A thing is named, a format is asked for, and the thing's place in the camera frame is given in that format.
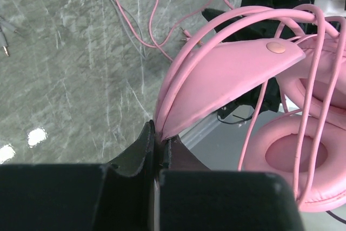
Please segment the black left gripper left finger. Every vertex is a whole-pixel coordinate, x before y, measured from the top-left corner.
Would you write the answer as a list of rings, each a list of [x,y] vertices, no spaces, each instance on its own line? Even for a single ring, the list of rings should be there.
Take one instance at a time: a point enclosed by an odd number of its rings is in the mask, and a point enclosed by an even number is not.
[[[154,133],[107,163],[1,165],[1,230],[148,230]]]

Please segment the pink headphones with cable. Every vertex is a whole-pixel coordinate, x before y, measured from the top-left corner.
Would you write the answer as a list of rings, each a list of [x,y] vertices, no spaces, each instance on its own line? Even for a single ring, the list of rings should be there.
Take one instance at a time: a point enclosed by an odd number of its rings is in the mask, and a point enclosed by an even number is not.
[[[259,88],[238,170],[282,176],[301,211],[345,204],[345,17],[318,6],[231,8],[191,36],[154,113],[154,158],[197,121]]]

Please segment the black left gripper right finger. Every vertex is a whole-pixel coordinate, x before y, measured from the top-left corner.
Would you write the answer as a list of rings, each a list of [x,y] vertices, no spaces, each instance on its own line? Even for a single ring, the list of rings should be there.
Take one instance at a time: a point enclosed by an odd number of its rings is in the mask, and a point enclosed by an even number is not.
[[[211,170],[179,137],[162,149],[160,230],[303,230],[292,191],[281,176]]]

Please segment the aluminium front rail frame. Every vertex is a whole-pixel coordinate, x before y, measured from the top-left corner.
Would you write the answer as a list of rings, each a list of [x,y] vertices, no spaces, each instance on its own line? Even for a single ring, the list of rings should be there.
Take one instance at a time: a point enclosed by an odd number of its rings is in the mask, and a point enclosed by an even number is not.
[[[182,143],[191,150],[219,125],[220,121],[217,119],[217,115],[210,114],[180,132],[179,137]]]

